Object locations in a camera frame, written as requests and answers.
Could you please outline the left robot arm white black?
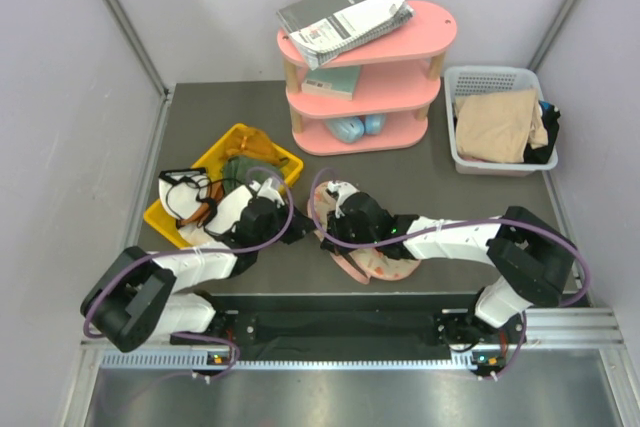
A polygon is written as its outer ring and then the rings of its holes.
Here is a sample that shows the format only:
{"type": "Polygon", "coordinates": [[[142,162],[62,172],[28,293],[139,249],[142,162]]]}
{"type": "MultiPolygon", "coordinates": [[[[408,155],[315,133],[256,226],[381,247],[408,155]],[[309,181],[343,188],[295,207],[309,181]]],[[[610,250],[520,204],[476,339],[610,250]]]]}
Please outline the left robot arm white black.
{"type": "Polygon", "coordinates": [[[230,194],[205,224],[204,243],[155,254],[138,246],[124,249],[81,304],[85,334],[104,336],[124,353],[184,331],[216,343],[227,321],[192,287],[238,276],[256,262],[259,250],[297,242],[314,229],[281,197],[254,197],[246,189],[230,194]]]}

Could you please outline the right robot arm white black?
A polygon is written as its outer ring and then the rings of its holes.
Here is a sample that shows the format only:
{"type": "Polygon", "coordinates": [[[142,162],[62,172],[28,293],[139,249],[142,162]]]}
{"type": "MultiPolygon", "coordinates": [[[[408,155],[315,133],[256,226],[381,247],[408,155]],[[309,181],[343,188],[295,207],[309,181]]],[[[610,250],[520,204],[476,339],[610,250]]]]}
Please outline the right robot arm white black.
{"type": "Polygon", "coordinates": [[[484,223],[392,215],[369,194],[338,182],[315,194],[310,210],[324,230],[323,249],[367,277],[400,280],[432,259],[495,267],[498,279],[480,290],[466,319],[469,335],[481,343],[532,306],[560,306],[574,261],[571,242],[517,206],[484,223]]]}

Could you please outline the floral mesh laundry bag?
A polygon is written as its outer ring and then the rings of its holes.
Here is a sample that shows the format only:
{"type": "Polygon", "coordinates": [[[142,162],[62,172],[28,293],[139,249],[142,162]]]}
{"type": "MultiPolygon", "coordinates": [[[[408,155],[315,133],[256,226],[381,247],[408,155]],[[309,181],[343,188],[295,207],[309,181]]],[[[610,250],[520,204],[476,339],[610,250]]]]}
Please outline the floral mesh laundry bag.
{"type": "MultiPolygon", "coordinates": [[[[307,202],[307,214],[315,213],[319,223],[327,230],[327,215],[335,210],[336,200],[327,192],[328,182],[314,188],[307,202]]],[[[384,281],[399,281],[411,275],[420,265],[419,260],[393,260],[375,249],[357,249],[339,255],[332,247],[328,251],[331,259],[351,278],[367,285],[372,278],[384,281]]]]}

